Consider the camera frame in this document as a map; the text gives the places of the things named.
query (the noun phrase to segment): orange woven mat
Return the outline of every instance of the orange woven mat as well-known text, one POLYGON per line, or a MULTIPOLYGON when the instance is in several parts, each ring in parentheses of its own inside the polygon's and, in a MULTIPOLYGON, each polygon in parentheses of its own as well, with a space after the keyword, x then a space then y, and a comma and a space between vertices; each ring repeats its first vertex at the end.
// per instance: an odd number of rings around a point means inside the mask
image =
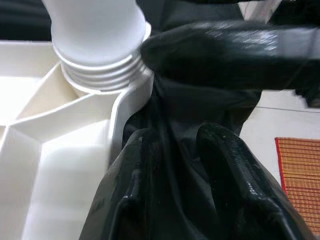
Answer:
POLYGON ((281 184, 315 235, 320 235, 320 140, 275 139, 281 184))

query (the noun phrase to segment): gloved hand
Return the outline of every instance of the gloved hand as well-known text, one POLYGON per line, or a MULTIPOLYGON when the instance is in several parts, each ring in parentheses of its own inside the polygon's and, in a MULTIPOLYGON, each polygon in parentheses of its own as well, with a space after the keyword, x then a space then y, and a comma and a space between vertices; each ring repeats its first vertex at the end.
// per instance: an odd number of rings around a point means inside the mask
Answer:
POLYGON ((146 65, 184 84, 282 90, 319 86, 320 29, 245 21, 198 22, 141 46, 146 65))

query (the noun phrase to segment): plastic compartment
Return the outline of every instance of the plastic compartment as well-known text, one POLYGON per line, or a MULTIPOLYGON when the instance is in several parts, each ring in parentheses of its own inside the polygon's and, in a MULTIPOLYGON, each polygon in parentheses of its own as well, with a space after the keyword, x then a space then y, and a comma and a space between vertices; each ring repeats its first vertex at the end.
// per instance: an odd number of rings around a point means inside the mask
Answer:
POLYGON ((58 63, 51 43, 0 41, 0 126, 14 121, 58 63))
POLYGON ((152 74, 122 91, 78 96, 50 43, 0 42, 0 53, 1 239, 77 240, 126 121, 151 95, 152 74))

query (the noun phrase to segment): white tile floor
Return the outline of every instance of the white tile floor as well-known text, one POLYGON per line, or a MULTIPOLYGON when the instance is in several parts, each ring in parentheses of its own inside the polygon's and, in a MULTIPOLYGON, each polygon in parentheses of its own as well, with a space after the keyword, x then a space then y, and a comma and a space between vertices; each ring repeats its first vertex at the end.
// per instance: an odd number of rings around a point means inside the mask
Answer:
POLYGON ((293 91, 264 91, 240 137, 280 183, 276 137, 320 139, 320 109, 293 91))

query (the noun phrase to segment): white plastic tray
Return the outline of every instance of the white plastic tray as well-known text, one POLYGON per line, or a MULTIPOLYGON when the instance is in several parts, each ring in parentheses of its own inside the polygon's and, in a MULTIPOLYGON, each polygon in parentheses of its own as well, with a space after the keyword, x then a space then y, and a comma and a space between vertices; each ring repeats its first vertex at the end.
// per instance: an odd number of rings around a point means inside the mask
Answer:
POLYGON ((0 61, 1 239, 77 240, 126 121, 151 95, 150 72, 78 96, 50 42, 0 42, 0 61))

